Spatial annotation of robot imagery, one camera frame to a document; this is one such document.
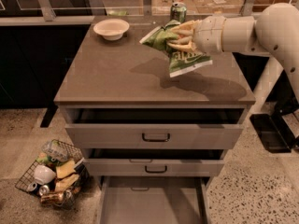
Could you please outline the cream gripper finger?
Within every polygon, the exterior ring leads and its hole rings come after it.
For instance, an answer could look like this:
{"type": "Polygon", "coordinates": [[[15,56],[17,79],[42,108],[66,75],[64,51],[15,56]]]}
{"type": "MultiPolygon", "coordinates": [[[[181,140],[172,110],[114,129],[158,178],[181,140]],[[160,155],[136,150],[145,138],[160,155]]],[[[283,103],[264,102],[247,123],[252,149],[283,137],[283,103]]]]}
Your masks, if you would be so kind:
{"type": "Polygon", "coordinates": [[[195,29],[201,24],[200,20],[196,21],[186,21],[178,26],[175,26],[170,29],[172,33],[177,35],[190,36],[193,35],[195,29]]]}
{"type": "Polygon", "coordinates": [[[196,52],[197,47],[192,41],[191,36],[182,37],[178,40],[169,40],[167,45],[173,49],[184,52],[196,52]]]}

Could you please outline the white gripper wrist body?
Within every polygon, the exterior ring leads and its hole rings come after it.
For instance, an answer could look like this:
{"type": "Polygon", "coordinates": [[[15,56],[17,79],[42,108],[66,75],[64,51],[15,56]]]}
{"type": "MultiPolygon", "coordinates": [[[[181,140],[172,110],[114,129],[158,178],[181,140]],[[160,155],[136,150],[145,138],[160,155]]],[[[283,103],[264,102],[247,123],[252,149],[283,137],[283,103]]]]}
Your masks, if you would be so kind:
{"type": "Polygon", "coordinates": [[[209,16],[201,20],[194,29],[193,41],[206,54],[222,53],[222,31],[226,19],[223,16],[209,16]]]}

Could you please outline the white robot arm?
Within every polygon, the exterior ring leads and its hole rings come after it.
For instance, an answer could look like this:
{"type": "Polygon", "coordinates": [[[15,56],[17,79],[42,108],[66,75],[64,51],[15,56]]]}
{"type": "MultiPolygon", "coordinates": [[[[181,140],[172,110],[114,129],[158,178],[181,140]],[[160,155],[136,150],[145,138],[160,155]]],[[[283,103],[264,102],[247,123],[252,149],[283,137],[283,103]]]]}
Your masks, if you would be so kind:
{"type": "Polygon", "coordinates": [[[178,35],[167,45],[208,55],[239,52],[269,58],[254,89],[253,113],[259,113],[280,75],[285,73],[299,100],[299,10],[286,3],[267,7],[258,17],[209,16],[187,21],[170,31],[178,35]]]}

